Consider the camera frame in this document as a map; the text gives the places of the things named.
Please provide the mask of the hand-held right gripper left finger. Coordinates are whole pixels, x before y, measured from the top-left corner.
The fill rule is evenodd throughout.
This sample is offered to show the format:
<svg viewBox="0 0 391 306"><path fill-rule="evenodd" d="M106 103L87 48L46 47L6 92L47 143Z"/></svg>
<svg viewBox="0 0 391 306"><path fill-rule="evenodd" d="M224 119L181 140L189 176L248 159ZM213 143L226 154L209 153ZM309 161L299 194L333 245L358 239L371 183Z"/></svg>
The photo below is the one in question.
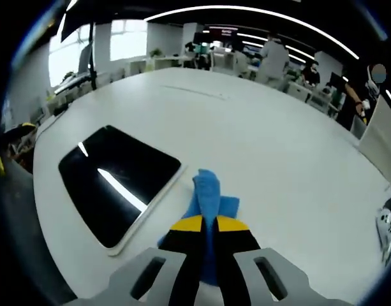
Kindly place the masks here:
<svg viewBox="0 0 391 306"><path fill-rule="evenodd" d="M116 270L108 286L90 298L68 305L194 305L203 255L203 220L200 215L182 219L167 233L167 247L183 246L195 238L193 251L173 252L148 248Z"/></svg>

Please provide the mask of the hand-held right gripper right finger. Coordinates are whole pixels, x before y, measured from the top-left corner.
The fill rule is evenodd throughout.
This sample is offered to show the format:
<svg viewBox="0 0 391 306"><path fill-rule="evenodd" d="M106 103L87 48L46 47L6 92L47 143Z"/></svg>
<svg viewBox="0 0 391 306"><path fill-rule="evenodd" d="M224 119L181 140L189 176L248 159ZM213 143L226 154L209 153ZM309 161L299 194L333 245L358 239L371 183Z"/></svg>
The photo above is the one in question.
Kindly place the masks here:
<svg viewBox="0 0 391 306"><path fill-rule="evenodd" d="M348 305L317 293L308 276L271 248L260 248L243 222L215 221L217 280L225 305Z"/></svg>

